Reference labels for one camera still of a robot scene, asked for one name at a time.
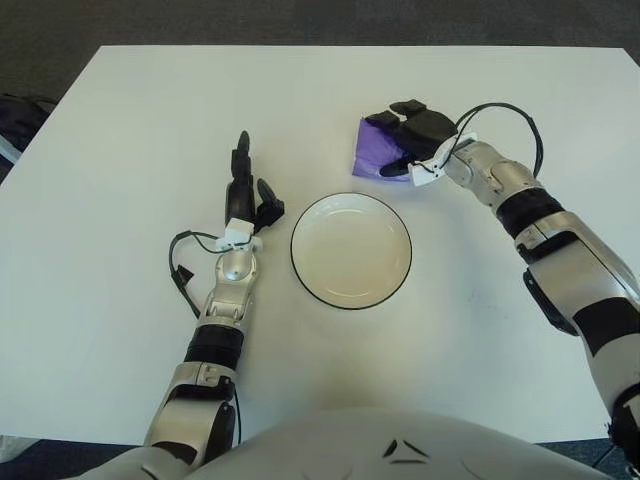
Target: purple napkin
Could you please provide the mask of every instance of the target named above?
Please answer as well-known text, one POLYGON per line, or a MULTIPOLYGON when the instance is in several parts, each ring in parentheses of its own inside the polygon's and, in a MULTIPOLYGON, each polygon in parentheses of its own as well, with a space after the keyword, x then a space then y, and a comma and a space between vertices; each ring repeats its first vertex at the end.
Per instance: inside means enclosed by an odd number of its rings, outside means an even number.
POLYGON ((354 175, 391 182, 408 182, 408 174, 399 177, 383 177, 378 173, 380 167, 395 162, 403 155, 404 151, 395 144, 389 135, 369 125, 364 118, 360 120, 358 142, 356 143, 356 161, 353 164, 354 175))

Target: dark backpack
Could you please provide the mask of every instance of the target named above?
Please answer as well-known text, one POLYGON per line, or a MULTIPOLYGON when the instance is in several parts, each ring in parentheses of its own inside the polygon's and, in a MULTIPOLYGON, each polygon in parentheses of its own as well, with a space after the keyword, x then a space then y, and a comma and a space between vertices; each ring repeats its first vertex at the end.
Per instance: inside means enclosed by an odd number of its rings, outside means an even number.
MULTIPOLYGON (((48 98, 0 94, 0 135, 24 152, 54 107, 55 102, 48 98)), ((11 167, 13 163, 0 154, 0 182, 11 167)))

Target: gray carpet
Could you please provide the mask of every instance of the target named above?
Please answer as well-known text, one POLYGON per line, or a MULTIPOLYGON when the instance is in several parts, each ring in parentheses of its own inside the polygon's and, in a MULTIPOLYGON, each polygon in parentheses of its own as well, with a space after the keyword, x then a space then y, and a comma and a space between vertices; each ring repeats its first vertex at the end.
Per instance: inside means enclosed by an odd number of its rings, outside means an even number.
MULTIPOLYGON (((640 63, 640 0, 0 0, 0 92, 59 99, 109 44, 607 46, 640 63)), ((545 446, 591 464, 608 441, 545 446)), ((77 475, 127 448, 41 441, 0 478, 77 475)), ((628 478, 619 451, 601 469, 628 478)))

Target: black cable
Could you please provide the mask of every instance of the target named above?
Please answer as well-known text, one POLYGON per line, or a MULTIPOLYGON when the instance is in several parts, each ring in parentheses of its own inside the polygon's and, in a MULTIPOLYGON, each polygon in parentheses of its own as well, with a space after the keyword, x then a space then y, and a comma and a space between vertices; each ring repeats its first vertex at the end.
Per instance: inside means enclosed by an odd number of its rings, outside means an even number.
POLYGON ((197 307, 197 305, 191 299, 191 297, 189 297, 189 294, 187 293, 187 289, 186 289, 186 282, 184 281, 184 279, 181 277, 181 275, 178 272, 178 270, 173 265, 173 251, 175 250, 176 245, 178 244, 178 242, 180 242, 181 240, 184 240, 185 238, 188 238, 188 237, 195 238, 196 241, 198 242, 198 244, 202 247, 202 249, 205 250, 208 253, 213 253, 213 254, 225 253, 225 252, 228 252, 229 250, 231 250, 231 248, 226 248, 226 249, 222 249, 222 250, 211 250, 211 249, 207 248, 204 245, 204 243, 202 243, 202 241, 200 240, 199 237, 205 237, 205 238, 209 238, 211 240, 217 240, 218 237, 216 237, 215 235, 211 235, 209 233, 193 232, 191 230, 185 230, 184 232, 180 232, 175 237, 173 237, 173 240, 171 240, 171 243, 169 244, 169 271, 171 273, 171 278, 173 279, 173 283, 175 283, 178 291, 180 292, 180 294, 184 297, 184 299, 189 304, 189 307, 191 308, 191 311, 196 316, 196 318, 200 318, 200 309, 197 307))
POLYGON ((607 448, 607 451, 604 452, 602 455, 600 455, 600 458, 598 458, 598 460, 596 460, 595 462, 593 462, 593 465, 591 465, 591 468, 598 468, 598 466, 604 462, 607 458, 609 458, 609 455, 611 455, 613 453, 613 451, 616 449, 617 445, 611 445, 609 448, 607 448))
POLYGON ((451 155, 453 154, 453 151, 455 150, 456 146, 458 145, 458 142, 460 141, 460 137, 462 137, 462 134, 464 133, 465 128, 467 128, 467 125, 473 119, 473 117, 475 117, 482 110, 485 110, 485 109, 491 108, 491 107, 500 107, 500 108, 506 108, 508 110, 512 110, 512 111, 522 115, 522 117, 527 121, 527 124, 529 125, 529 128, 531 129, 531 133, 533 134, 533 138, 534 138, 535 143, 536 143, 536 158, 535 158, 535 163, 534 163, 534 166, 533 166, 533 176, 537 177, 538 173, 540 173, 540 169, 542 168, 542 161, 543 161, 543 158, 544 158, 544 145, 542 143, 542 137, 540 136, 540 132, 538 131, 538 127, 536 126, 536 123, 533 121, 533 118, 531 118, 524 110, 522 110, 521 108, 516 107, 515 105, 511 105, 510 103, 504 103, 504 102, 483 103, 482 105, 478 105, 476 107, 473 107, 471 110, 466 112, 464 115, 462 115, 458 119, 458 121, 456 122, 456 128, 458 128, 463 121, 464 121, 464 124, 458 130, 458 135, 456 136, 456 139, 453 142, 453 145, 451 146, 451 149, 449 150, 447 158, 445 158, 445 160, 444 160, 444 162, 442 162, 441 166, 444 166, 449 161, 449 159, 451 158, 451 155))
POLYGON ((238 400, 238 389, 233 391, 233 397, 236 401, 236 410, 238 411, 238 445, 242 443, 242 417, 240 416, 240 401, 238 400))
POLYGON ((191 297, 189 297, 185 286, 186 283, 184 282, 176 268, 173 266, 173 251, 176 248, 176 245, 180 240, 184 240, 185 238, 192 236, 192 234, 193 232, 191 232, 191 230, 186 230, 177 234, 175 237, 173 237, 173 240, 171 240, 171 243, 169 244, 169 272, 171 273, 171 279, 173 280, 173 283, 175 283, 176 288, 189 304, 189 307, 191 308, 193 314, 196 316, 196 318, 200 318, 200 309, 196 306, 193 300, 191 300, 191 297))

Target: white table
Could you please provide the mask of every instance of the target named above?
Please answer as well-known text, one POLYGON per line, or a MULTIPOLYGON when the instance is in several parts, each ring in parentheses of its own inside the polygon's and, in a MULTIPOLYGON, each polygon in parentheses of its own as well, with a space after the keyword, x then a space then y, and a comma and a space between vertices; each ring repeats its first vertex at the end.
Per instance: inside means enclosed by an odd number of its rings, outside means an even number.
MULTIPOLYGON (((639 79, 607 49, 100 49, 0 188, 0 433, 142 441, 194 328, 169 240, 222 232, 247 129, 254 173, 287 213, 262 235, 239 369, 246 436, 345 406, 431 410, 534 442, 605 436, 581 342, 540 313, 489 209, 449 180, 414 189, 350 172, 359 117, 393 101, 453 118, 515 103, 543 135, 541 180, 637 272, 639 79), (363 311, 314 299, 289 259, 300 213, 341 191, 387 202, 414 245, 402 288, 363 311)), ((514 114, 473 127, 532 162, 514 114)), ((215 258, 193 244, 178 258, 203 298, 215 258)))

